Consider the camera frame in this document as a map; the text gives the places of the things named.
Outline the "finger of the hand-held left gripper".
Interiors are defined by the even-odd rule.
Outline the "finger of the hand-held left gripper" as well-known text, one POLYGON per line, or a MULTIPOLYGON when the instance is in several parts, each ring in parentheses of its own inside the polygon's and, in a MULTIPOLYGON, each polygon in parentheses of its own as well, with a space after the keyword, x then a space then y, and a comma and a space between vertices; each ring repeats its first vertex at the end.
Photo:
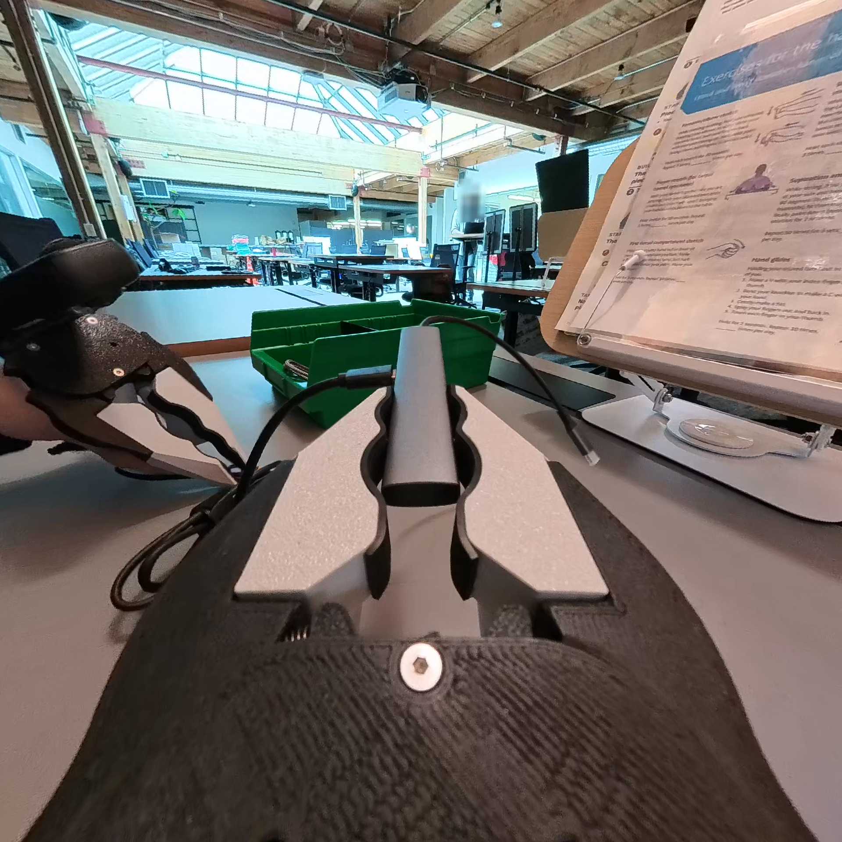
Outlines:
POLYGON ((154 408, 174 435, 207 444, 228 462, 245 462, 245 453, 205 384, 188 364, 154 375, 154 408))
POLYGON ((174 435, 162 415, 142 402, 111 403, 99 419, 140 446, 149 467, 166 473, 231 487, 245 467, 245 462, 224 460, 212 446, 174 435))

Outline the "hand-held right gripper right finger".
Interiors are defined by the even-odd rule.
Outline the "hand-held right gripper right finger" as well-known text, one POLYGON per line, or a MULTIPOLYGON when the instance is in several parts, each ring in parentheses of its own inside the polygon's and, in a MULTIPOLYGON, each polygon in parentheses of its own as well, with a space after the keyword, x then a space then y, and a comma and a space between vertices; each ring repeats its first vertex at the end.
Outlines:
POLYGON ((461 487, 450 575, 479 633, 510 608, 531 625, 553 605, 604 604, 609 587, 551 463, 465 388, 449 389, 449 406, 461 487))

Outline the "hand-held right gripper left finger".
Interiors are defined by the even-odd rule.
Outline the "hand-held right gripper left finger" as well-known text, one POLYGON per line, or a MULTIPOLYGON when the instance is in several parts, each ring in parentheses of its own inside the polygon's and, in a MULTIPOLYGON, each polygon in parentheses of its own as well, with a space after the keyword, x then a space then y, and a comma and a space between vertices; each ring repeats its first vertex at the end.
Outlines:
POLYGON ((245 604, 328 605, 363 631, 364 606, 385 594, 392 537, 381 483, 390 386, 376 389, 296 458, 234 588, 245 604))

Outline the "grey USB hub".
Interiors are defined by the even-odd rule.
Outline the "grey USB hub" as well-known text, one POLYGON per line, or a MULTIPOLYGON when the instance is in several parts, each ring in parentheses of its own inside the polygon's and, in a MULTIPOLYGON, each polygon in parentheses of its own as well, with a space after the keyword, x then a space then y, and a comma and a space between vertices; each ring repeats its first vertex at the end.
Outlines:
POLYGON ((402 331, 393 384, 382 495, 396 508, 434 508, 460 496, 440 334, 402 331))

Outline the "green plastic bin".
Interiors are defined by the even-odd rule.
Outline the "green plastic bin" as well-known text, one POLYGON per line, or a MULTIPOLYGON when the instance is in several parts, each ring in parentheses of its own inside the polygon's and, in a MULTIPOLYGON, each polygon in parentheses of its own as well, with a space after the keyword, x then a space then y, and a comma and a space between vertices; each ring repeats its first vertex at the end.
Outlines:
MULTIPOLYGON (((426 300, 404 305, 346 303, 301 310, 263 310, 252 315, 250 354, 255 370, 284 397, 298 394, 312 383, 348 370, 396 365, 401 331, 434 315, 473 321, 499 334, 501 314, 426 300), (293 361, 307 376, 290 374, 284 364, 293 361)), ((495 343, 472 329, 451 323, 437 324, 447 385, 472 388, 489 378, 495 343)), ((371 389, 338 390, 316 396, 302 411, 321 428, 329 428, 356 407, 371 389)))

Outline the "grey desk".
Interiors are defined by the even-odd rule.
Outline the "grey desk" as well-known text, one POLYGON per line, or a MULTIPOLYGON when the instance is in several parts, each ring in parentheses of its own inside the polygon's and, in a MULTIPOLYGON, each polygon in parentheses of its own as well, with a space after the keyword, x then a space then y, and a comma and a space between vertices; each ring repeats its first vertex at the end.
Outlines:
MULTIPOLYGON (((787 516, 595 430, 587 467, 545 406, 499 385, 494 413, 658 558, 720 650, 761 747, 819 840, 840 840, 840 527, 787 516)), ((87 731, 137 615, 122 564, 207 492, 122 478, 34 444, 2 458, 2 840, 20 840, 87 731)))

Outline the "person's left hand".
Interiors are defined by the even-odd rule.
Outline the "person's left hand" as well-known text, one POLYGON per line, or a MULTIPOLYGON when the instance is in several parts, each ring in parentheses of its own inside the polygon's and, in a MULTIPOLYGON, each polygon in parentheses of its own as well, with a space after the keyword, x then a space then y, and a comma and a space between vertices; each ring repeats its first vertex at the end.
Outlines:
POLYGON ((15 377, 1 375, 1 436, 16 441, 63 441, 49 417, 27 400, 29 389, 15 377))

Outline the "black flat strip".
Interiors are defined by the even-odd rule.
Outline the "black flat strip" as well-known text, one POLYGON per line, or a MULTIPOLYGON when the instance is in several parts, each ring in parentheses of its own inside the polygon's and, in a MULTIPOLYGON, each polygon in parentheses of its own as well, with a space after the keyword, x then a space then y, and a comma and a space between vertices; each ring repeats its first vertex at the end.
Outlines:
MULTIPOLYGON (((553 374, 540 372, 540 376, 558 403, 572 412, 580 413, 584 409, 616 399, 612 393, 553 374)), ((546 392, 517 361, 494 355, 490 365, 489 382, 546 406, 552 405, 546 392)))

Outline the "white book stand base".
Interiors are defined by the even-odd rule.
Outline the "white book stand base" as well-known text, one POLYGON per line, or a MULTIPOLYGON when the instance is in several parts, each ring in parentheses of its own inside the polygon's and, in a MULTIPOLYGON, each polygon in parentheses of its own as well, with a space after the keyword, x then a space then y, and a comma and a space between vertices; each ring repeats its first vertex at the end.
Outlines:
POLYGON ((585 408, 585 422, 770 507, 840 524, 840 428, 796 435, 678 397, 631 375, 637 395, 585 408))

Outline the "dark wooden table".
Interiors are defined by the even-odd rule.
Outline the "dark wooden table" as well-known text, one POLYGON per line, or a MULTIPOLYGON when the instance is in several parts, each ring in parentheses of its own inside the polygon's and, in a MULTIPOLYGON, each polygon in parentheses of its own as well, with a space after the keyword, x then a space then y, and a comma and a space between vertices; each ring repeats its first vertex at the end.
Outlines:
POLYGON ((386 285, 399 289, 401 279, 409 283, 412 298, 441 303, 450 303, 454 299, 449 300, 446 294, 442 295, 445 272, 440 268, 393 261, 365 262, 362 256, 321 256, 313 258, 312 263, 318 272, 329 272, 333 292, 347 293, 364 301, 376 301, 378 291, 386 285))

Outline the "black office chair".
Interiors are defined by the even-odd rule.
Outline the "black office chair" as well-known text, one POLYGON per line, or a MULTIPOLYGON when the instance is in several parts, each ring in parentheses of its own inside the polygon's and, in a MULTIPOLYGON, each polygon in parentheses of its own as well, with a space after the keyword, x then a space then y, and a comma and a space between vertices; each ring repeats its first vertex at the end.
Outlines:
POLYGON ((449 300, 456 294, 457 263, 460 254, 458 243, 436 244, 433 247, 429 267, 440 268, 445 272, 444 292, 449 300))

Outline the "small wooden book stand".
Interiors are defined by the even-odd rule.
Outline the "small wooden book stand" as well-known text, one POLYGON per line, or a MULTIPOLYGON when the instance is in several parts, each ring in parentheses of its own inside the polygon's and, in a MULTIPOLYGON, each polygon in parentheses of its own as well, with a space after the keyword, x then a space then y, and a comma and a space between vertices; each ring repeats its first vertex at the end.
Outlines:
POLYGON ((538 257, 542 262, 542 286, 557 277, 589 208, 542 212, 536 223, 538 257))

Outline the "ceiling projector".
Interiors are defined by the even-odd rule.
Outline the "ceiling projector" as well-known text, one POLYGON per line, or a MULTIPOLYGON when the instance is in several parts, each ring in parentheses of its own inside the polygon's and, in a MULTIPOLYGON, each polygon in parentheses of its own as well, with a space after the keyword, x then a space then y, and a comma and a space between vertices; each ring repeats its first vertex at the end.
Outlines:
POLYGON ((389 82, 377 96, 378 113, 398 121, 419 118, 430 107, 429 91, 418 82, 389 82))

